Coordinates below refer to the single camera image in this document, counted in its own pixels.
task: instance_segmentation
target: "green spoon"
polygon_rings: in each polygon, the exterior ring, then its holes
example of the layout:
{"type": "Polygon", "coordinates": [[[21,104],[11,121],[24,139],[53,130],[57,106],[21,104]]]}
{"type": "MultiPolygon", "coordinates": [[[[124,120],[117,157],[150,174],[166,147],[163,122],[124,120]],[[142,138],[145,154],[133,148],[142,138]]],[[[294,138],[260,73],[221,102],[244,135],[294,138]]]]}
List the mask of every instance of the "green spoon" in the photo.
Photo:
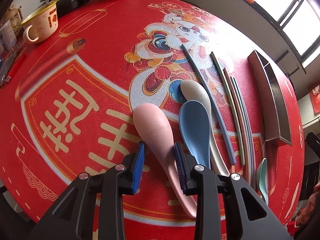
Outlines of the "green spoon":
{"type": "Polygon", "coordinates": [[[257,169],[257,187],[261,192],[262,198],[268,206],[268,189],[267,189],[267,159],[263,158],[257,169]]]}

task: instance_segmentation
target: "window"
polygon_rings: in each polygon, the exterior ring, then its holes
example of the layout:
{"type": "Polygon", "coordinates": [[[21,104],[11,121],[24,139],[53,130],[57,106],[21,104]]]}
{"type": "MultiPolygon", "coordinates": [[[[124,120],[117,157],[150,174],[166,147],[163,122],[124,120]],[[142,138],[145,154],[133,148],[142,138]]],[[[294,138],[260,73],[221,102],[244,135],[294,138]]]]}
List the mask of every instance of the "window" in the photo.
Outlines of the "window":
{"type": "Polygon", "coordinates": [[[320,21],[310,4],[306,0],[254,1],[272,17],[280,34],[285,33],[306,67],[304,61],[310,63],[320,52],[320,21]]]}

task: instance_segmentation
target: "blue chopstick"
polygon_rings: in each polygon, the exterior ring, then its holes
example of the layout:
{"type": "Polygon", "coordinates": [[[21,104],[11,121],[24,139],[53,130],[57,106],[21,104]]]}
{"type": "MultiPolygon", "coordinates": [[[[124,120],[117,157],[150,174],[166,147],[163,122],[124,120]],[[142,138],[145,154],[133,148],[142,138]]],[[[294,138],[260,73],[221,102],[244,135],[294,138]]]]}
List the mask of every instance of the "blue chopstick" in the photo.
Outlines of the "blue chopstick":
{"type": "Polygon", "coordinates": [[[248,141],[249,141],[249,149],[250,149],[250,160],[251,160],[251,187],[253,189],[255,189],[255,176],[254,176],[254,172],[255,172],[255,161],[254,161],[254,150],[253,150],[253,145],[252,145],[252,130],[251,130],[251,126],[250,126],[250,122],[249,122],[249,116],[248,116],[248,112],[247,112],[247,109],[245,107],[245,104],[244,104],[244,100],[243,100],[243,97],[242,97],[242,94],[241,94],[241,91],[239,89],[239,86],[238,86],[238,83],[236,81],[236,79],[234,77],[231,77],[231,81],[233,83],[233,86],[235,87],[235,91],[236,93],[238,94],[238,97],[240,99],[240,106],[241,106],[241,109],[244,113],[244,120],[245,120],[245,124],[246,124],[246,127],[247,127],[247,135],[248,135],[248,141]]]}
{"type": "Polygon", "coordinates": [[[219,123],[220,129],[221,129],[221,133],[222,133],[224,142],[226,144],[226,148],[227,148],[227,152],[228,152],[230,163],[231,163],[231,165],[235,165],[236,164],[236,157],[235,157],[235,154],[233,152],[231,141],[230,141],[230,138],[229,138],[228,133],[227,133],[227,128],[226,128],[226,126],[225,126],[225,124],[223,122],[223,119],[222,119],[221,113],[219,111],[218,105],[217,105],[216,101],[214,100],[214,97],[213,97],[213,95],[212,95],[212,93],[211,93],[211,91],[209,89],[209,86],[208,86],[207,82],[205,81],[202,73],[200,72],[199,68],[196,66],[196,63],[193,61],[189,51],[187,50],[187,48],[183,44],[181,46],[182,46],[183,51],[187,54],[187,56],[188,56],[188,58],[190,60],[190,63],[192,65],[192,67],[194,68],[194,70],[196,71],[200,81],[202,82],[204,89],[208,93],[208,96],[209,96],[210,102],[211,102],[211,107],[212,107],[212,109],[214,111],[214,114],[216,115],[216,118],[218,120],[218,123],[219,123]]]}

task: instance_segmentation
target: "white spoon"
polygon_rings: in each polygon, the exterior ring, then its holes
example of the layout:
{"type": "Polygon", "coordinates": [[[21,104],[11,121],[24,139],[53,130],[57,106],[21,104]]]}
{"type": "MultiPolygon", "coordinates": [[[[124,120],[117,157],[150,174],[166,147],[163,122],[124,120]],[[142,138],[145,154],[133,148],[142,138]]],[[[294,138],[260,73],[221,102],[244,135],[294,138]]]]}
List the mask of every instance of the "white spoon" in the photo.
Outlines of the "white spoon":
{"type": "Polygon", "coordinates": [[[212,131],[211,103],[204,87],[193,80],[183,80],[180,84],[181,92],[186,100],[196,100],[202,103],[207,110],[210,122],[210,160],[216,174],[229,176],[230,173],[218,149],[212,131]]]}

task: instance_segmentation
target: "red tablecloth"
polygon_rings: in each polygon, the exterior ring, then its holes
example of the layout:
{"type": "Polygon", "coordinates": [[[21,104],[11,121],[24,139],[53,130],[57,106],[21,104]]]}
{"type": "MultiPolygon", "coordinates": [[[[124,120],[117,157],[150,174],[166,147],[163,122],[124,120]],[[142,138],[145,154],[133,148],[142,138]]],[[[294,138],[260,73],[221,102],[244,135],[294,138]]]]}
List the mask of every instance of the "red tablecloth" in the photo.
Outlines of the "red tablecloth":
{"type": "MultiPolygon", "coordinates": [[[[24,63],[0,91],[0,176],[34,221],[79,173],[104,172],[135,152],[140,138],[132,109],[137,105],[159,106],[170,120],[175,141],[182,141],[177,120],[183,98],[178,87],[183,79],[196,80],[182,43],[204,69],[222,112],[237,155],[237,164],[231,166],[214,121],[226,165],[242,175],[232,112],[209,53],[214,51],[236,77],[254,134],[256,166],[263,156],[268,159],[269,206],[282,223],[288,222],[300,193],[304,152],[290,82],[276,68],[292,147],[265,144],[259,93],[247,57],[255,48],[271,59],[229,24],[178,0],[91,0],[60,18],[49,39],[27,47],[24,63]]],[[[128,240],[137,235],[141,240],[193,239],[195,222],[184,213],[149,151],[139,193],[123,200],[128,240]]]]}

